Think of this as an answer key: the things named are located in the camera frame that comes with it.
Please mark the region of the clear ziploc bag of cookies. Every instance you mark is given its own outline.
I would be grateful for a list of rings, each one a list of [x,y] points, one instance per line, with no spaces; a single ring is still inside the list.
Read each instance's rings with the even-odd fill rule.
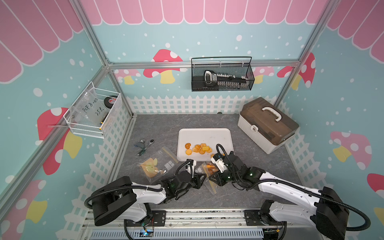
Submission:
[[[179,163],[177,156],[168,148],[162,147],[148,159],[139,164],[139,169],[150,184],[172,172]]]

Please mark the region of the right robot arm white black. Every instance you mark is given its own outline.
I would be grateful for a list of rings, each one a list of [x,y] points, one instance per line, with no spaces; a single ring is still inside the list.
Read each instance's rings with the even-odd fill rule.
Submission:
[[[300,186],[263,169],[247,167],[234,152],[227,153],[220,144],[216,150],[211,161],[218,171],[209,177],[210,181],[218,186],[231,183],[240,191],[255,190],[291,202],[287,207],[280,207],[277,202],[265,201],[260,217],[267,224],[272,221],[299,223],[316,228],[331,240],[343,240],[346,232],[360,232],[371,226],[365,213],[344,203],[329,187],[319,190]]]

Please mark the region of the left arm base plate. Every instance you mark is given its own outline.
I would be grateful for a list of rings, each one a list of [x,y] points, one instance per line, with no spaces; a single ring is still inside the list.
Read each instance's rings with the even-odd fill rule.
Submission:
[[[166,215],[166,211],[152,211],[139,222],[128,221],[128,225],[131,227],[164,227]]]

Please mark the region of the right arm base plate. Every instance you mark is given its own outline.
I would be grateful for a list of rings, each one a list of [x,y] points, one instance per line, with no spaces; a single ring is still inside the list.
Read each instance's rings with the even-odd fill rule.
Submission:
[[[277,226],[283,227],[283,222],[278,222],[269,213],[261,210],[244,210],[247,226]]]

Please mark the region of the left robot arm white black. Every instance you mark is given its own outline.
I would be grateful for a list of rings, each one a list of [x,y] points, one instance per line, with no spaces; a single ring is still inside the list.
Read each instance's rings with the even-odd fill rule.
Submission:
[[[96,226],[103,226],[122,218],[125,224],[138,224],[143,228],[155,223],[156,214],[150,204],[166,204],[179,200],[190,189],[200,189],[206,175],[195,170],[196,161],[187,160],[171,177],[155,185],[141,185],[130,177],[121,177],[93,192],[84,205],[94,214]]]

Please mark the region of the ziploc bag with yellow snack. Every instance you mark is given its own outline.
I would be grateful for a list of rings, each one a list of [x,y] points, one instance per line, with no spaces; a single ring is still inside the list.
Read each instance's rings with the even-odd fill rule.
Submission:
[[[205,175],[203,186],[209,190],[212,195],[216,195],[220,191],[220,186],[209,179],[210,176],[219,172],[219,169],[211,162],[203,162],[195,169],[195,173]]]

